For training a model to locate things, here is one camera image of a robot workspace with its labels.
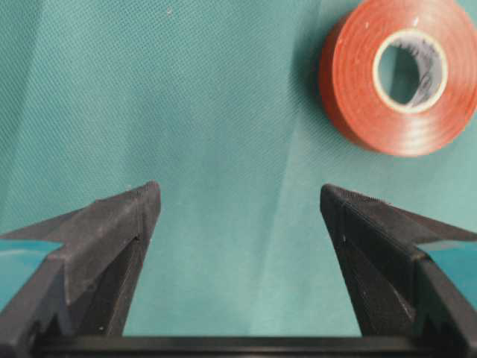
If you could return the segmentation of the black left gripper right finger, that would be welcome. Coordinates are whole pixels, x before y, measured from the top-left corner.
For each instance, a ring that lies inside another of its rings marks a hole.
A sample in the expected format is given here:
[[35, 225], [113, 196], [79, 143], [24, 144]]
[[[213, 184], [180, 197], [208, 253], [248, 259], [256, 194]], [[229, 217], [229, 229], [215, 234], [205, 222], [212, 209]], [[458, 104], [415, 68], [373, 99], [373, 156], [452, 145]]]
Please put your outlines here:
[[476, 234], [326, 184], [320, 212], [364, 336], [476, 355]]

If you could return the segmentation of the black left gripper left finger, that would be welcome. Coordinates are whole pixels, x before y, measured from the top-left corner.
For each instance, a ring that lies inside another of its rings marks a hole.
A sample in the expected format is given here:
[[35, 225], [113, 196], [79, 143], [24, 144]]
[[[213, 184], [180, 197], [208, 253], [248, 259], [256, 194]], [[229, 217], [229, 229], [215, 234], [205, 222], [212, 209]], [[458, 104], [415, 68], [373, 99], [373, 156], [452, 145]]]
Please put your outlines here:
[[120, 336], [161, 209], [156, 181], [1, 235], [40, 261], [1, 309], [1, 355], [42, 336]]

